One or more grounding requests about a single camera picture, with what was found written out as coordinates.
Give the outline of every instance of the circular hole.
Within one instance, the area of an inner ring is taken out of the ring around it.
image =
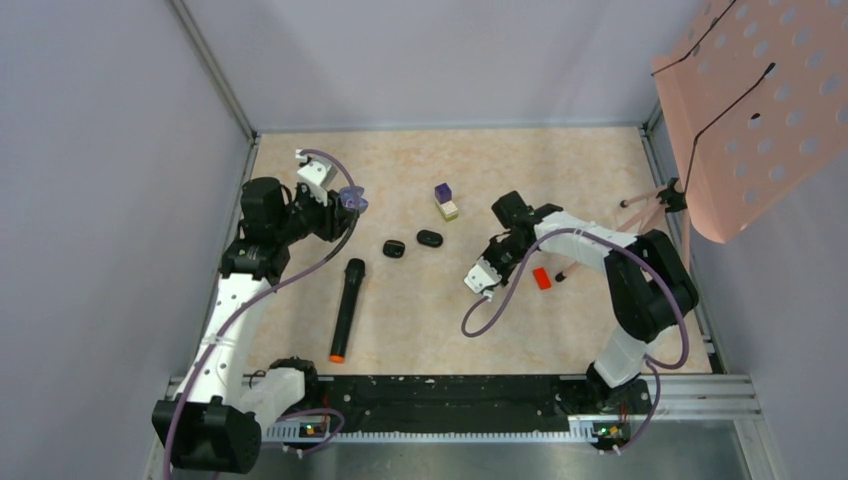
[[[802,110],[793,110],[786,116],[786,124],[790,127],[797,127],[801,123],[802,118],[804,118],[804,112]]]
[[[780,16],[780,24],[789,25],[790,23],[792,23],[792,20],[795,18],[796,13],[798,13],[797,7],[791,7],[789,10],[783,12],[783,15]]]
[[[763,40],[754,47],[754,56],[760,58],[765,55],[766,50],[768,50],[768,40]]]
[[[782,101],[786,100],[787,98],[789,98],[789,92],[791,92],[791,91],[792,91],[792,87],[790,87],[789,84],[786,84],[786,85],[778,88],[777,91],[774,92],[774,99],[777,100],[778,102],[782,102]]]
[[[801,153],[804,155],[812,155],[819,148],[818,137],[807,137],[801,142]]]
[[[822,93],[822,95],[830,95],[831,93],[836,92],[836,90],[839,88],[840,83],[842,83],[842,78],[839,76],[838,73],[834,73],[822,83],[822,86],[819,91]]]
[[[745,33],[744,33],[745,38],[751,37],[751,36],[753,36],[755,33],[757,33],[757,26],[758,26],[758,25],[757,25],[757,22],[756,22],[756,21],[753,21],[753,22],[749,23],[749,24],[748,24],[748,26],[747,26],[747,27],[745,27]]]
[[[796,33],[795,36],[792,37],[792,45],[800,47],[801,45],[806,44],[808,40],[810,40],[810,27]]]
[[[779,182],[783,180],[783,176],[786,174],[786,169],[783,168],[783,165],[778,165],[771,170],[769,170],[769,179],[772,182]]]
[[[745,192],[743,200],[745,200],[745,203],[748,204],[748,205],[752,205],[752,204],[756,203],[757,202],[757,191],[754,190],[753,188],[751,190],[747,190]]]
[[[763,117],[759,113],[755,113],[751,115],[751,119],[748,120],[748,128],[759,128],[763,123]]]
[[[771,145],[774,143],[771,137],[763,139],[759,145],[757,145],[757,151],[760,152],[760,155],[765,155],[771,151]]]
[[[819,50],[816,53],[810,55],[810,58],[807,59],[807,68],[810,70],[821,65],[821,62],[824,61],[824,51]]]
[[[848,103],[842,105],[842,108],[836,113],[836,121],[843,125],[848,124]]]

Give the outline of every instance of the red block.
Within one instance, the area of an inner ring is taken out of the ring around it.
[[[536,277],[536,283],[539,285],[539,290],[547,290],[551,288],[551,279],[548,278],[548,272],[544,268],[533,270],[533,276]]]

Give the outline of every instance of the robotic arm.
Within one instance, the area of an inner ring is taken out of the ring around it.
[[[683,315],[698,303],[698,293],[674,245],[660,231],[644,235],[615,232],[575,218],[556,205],[533,209],[515,191],[498,199],[492,210],[507,232],[489,240],[489,246],[465,277],[465,284],[474,293],[491,298],[497,285],[508,284],[512,271],[536,239],[555,230],[573,228],[606,239],[645,260],[669,286]],[[618,328],[589,366],[587,378],[597,403],[614,406],[639,375],[644,356],[650,353],[657,337],[675,325],[671,306],[656,282],[646,280],[633,261],[580,234],[552,237],[539,248],[571,257],[607,277]]]
[[[354,209],[344,201],[344,189],[341,195],[327,190],[336,167],[299,152],[298,158],[294,198],[275,178],[256,178],[242,187],[240,235],[221,260],[215,307],[195,357],[195,368],[202,371],[189,392],[184,380],[173,400],[160,400],[153,410],[153,426],[164,445],[179,396],[188,395],[170,459],[177,468],[248,472],[258,458],[262,432],[304,397],[304,371],[311,365],[298,360],[275,362],[263,382],[242,396],[242,375],[267,298],[248,308],[223,337],[216,335],[236,309],[280,282],[291,244],[310,234],[332,242],[350,228]],[[199,365],[210,343],[216,348]]]

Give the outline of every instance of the purple cube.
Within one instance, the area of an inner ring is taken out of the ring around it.
[[[436,187],[436,200],[438,200],[440,204],[450,202],[452,198],[453,196],[447,183],[443,183]]]

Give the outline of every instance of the wooden table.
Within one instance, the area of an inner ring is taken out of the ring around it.
[[[460,333],[463,314],[477,297],[463,278],[503,229],[490,207],[517,190],[533,206],[554,203],[579,218],[614,227],[632,211],[621,199],[653,186],[635,128],[424,130],[267,134],[253,176],[296,182],[296,148],[317,148],[339,158],[370,206],[350,243],[329,264],[277,293],[263,317],[248,361],[266,368],[277,358],[300,356],[323,374],[530,374],[584,373],[616,326],[603,275],[581,269],[541,291],[527,272],[506,313],[488,333]],[[447,182],[460,210],[446,223],[433,188]],[[345,185],[341,175],[334,189]],[[430,229],[442,247],[419,245]],[[382,254],[388,239],[406,243],[402,259]],[[332,246],[308,238],[291,248],[284,277],[307,268]],[[347,361],[328,361],[347,261],[365,261]],[[569,259],[539,252],[529,267],[551,278]],[[504,296],[475,313],[481,326]],[[695,318],[687,319],[692,354],[683,372],[710,370]],[[665,336],[655,356],[676,360],[680,338]]]

